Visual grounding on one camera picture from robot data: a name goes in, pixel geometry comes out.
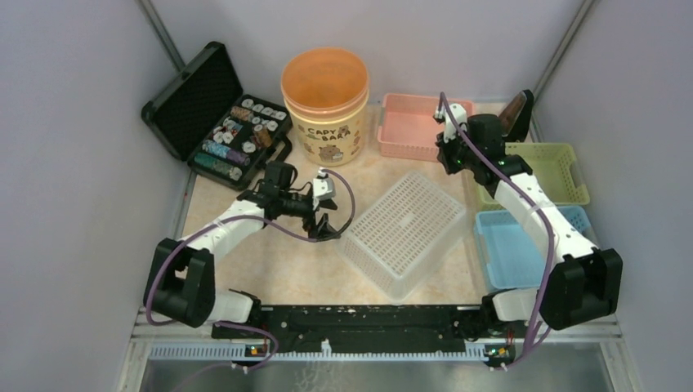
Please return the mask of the white perforated plastic basket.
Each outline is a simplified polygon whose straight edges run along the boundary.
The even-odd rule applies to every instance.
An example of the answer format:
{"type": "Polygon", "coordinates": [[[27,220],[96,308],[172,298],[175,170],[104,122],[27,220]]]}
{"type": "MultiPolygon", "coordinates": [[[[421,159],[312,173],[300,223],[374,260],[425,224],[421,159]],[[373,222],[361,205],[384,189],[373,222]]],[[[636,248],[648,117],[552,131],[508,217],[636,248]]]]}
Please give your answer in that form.
{"type": "Polygon", "coordinates": [[[421,172],[410,171],[351,224],[337,252],[400,304],[468,234],[466,222],[461,202],[421,172]]]}

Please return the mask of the green plastic basket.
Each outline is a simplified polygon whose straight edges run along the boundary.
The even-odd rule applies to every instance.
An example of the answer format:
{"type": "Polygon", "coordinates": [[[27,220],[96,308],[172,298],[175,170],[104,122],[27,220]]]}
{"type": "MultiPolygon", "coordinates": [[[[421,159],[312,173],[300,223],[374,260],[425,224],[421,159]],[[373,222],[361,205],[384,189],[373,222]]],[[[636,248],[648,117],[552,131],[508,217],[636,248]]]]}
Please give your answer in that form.
{"type": "Polygon", "coordinates": [[[588,205],[586,184],[576,174],[578,159],[566,143],[506,143],[506,152],[521,156],[543,191],[557,206],[588,205]]]}

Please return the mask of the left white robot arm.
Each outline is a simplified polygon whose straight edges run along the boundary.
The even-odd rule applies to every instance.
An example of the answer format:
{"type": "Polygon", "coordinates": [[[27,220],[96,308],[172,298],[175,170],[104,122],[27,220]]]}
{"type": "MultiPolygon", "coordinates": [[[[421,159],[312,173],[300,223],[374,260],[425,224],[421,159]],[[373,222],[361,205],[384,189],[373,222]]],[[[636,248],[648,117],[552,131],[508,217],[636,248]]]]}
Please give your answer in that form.
{"type": "Polygon", "coordinates": [[[217,288],[217,262],[268,226],[308,243],[340,238],[345,228],[334,229],[327,213],[338,208],[336,180],[345,186],[350,202],[355,202],[353,189],[335,171],[321,167],[299,189],[293,188],[296,172],[289,163],[269,163],[263,178],[219,217],[184,238],[164,238],[156,245],[143,296],[148,324],[201,327],[230,322],[242,337],[259,333],[262,316],[254,310],[257,298],[217,288]]]}

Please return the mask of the pink plastic basket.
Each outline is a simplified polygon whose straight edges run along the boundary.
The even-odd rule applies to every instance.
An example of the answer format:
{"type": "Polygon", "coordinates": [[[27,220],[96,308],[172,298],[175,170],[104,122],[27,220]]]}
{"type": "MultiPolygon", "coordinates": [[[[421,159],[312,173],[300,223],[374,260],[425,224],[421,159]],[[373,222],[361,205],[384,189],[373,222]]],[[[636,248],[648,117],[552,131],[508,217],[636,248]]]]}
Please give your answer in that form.
{"type": "Polygon", "coordinates": [[[438,96],[386,94],[377,131],[380,154],[388,158],[435,162],[436,135],[443,132],[443,127],[433,119],[438,104],[438,96]]]}

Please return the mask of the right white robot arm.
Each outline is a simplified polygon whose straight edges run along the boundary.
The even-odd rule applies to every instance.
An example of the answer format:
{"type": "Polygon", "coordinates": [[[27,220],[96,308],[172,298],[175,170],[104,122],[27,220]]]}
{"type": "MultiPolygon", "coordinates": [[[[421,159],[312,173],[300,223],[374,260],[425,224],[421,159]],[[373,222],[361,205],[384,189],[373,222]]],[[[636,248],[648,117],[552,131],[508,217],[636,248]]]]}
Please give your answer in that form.
{"type": "Polygon", "coordinates": [[[470,171],[520,224],[547,263],[538,287],[512,288],[483,298],[481,330],[502,336],[512,322],[542,321],[560,331],[614,314],[624,266],[621,256],[586,238],[548,198],[529,164],[507,154],[499,118],[450,115],[441,109],[433,118],[445,126],[436,147],[446,173],[470,171]]]}

